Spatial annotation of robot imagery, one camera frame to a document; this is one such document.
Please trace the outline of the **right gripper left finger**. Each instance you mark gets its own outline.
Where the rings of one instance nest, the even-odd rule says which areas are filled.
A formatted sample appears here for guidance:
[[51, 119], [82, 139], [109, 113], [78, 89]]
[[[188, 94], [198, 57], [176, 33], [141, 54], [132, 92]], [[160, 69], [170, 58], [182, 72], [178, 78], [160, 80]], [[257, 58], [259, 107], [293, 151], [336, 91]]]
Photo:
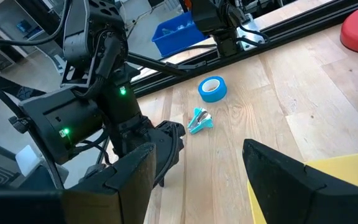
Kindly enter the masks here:
[[154, 185], [156, 145], [145, 143], [64, 191], [67, 224], [143, 224]]

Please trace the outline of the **blue tape roll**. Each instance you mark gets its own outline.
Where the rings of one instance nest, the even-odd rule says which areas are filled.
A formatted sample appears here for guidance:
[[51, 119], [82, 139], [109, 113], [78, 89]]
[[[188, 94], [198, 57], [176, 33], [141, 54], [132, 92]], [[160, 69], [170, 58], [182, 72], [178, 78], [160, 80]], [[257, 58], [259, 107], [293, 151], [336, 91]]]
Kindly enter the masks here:
[[214, 103], [225, 97], [227, 86], [220, 76], [208, 77], [199, 84], [198, 92], [203, 101]]

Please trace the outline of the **teal staple remover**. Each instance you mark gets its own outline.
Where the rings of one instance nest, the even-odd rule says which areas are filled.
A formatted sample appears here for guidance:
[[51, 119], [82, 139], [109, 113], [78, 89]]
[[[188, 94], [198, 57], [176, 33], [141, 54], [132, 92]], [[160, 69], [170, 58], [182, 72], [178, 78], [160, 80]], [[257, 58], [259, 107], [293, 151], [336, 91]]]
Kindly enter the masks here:
[[194, 116], [189, 122], [187, 128], [191, 134], [213, 127], [212, 116], [204, 108], [194, 108]]

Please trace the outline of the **blue plastic crate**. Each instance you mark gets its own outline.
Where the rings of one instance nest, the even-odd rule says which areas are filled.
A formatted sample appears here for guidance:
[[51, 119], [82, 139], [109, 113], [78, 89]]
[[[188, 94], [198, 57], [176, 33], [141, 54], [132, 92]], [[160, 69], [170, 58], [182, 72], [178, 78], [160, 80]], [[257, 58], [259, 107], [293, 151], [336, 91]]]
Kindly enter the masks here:
[[191, 12], [186, 12], [159, 24], [152, 42], [167, 57], [208, 38], [196, 27]]

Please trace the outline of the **silver mounting plate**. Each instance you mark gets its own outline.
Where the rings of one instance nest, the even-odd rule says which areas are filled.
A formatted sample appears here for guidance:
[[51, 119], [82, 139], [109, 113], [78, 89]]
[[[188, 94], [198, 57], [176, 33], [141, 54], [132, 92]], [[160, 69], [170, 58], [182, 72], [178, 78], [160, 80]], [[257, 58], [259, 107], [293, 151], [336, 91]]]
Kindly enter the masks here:
[[[255, 23], [251, 14], [246, 14], [245, 19], [242, 20], [242, 27], [247, 30], [253, 30], [259, 32], [259, 28]], [[240, 27], [237, 28], [237, 36], [249, 39], [253, 42], [257, 42], [258, 44], [263, 44], [265, 42], [264, 38], [261, 35], [253, 34], [251, 32], [246, 32], [242, 30]], [[244, 51], [254, 49], [255, 46], [252, 44], [248, 44], [247, 42], [240, 41], [238, 44], [241, 44], [241, 47]]]

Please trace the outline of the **black aluminium table frame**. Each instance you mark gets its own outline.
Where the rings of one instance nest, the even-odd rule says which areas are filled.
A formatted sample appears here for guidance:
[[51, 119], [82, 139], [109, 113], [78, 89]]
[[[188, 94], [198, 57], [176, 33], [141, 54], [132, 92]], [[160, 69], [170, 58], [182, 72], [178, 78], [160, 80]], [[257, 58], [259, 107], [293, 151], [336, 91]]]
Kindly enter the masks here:
[[193, 67], [192, 70], [179, 76], [172, 75], [170, 72], [155, 72], [131, 83], [131, 89], [136, 97], [151, 94], [340, 24], [356, 10], [358, 10], [358, 0], [329, 1], [262, 29], [262, 32], [270, 37], [270, 42], [262, 47], [226, 58], [220, 58], [215, 49], [209, 50], [179, 63], [179, 66]]

